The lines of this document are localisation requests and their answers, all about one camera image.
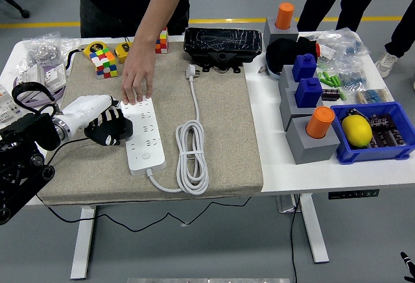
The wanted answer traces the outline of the person's left hand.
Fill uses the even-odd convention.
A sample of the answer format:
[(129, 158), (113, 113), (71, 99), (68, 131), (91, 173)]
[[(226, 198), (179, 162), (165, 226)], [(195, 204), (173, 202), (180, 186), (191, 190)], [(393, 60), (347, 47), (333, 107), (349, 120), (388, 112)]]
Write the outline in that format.
[(121, 91), (123, 104), (134, 105), (152, 97), (156, 62), (155, 40), (135, 36), (124, 62)]

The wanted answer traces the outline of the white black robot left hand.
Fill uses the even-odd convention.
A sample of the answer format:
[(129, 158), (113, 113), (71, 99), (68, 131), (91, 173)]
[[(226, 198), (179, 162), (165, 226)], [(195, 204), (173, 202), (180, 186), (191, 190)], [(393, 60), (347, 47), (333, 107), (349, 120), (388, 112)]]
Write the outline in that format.
[(110, 95), (78, 97), (53, 117), (53, 123), (61, 143), (71, 141), (79, 129), (103, 146), (119, 145), (133, 134), (133, 123), (124, 117), (120, 102)]

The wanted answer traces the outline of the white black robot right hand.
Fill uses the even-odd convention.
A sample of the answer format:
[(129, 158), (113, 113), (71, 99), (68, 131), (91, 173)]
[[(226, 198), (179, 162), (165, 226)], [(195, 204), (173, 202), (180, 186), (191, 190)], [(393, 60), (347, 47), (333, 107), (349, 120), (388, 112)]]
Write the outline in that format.
[(409, 258), (409, 256), (405, 252), (400, 252), (401, 258), (404, 261), (405, 265), (408, 267), (410, 276), (404, 276), (404, 279), (407, 282), (415, 283), (415, 264), (414, 262)]

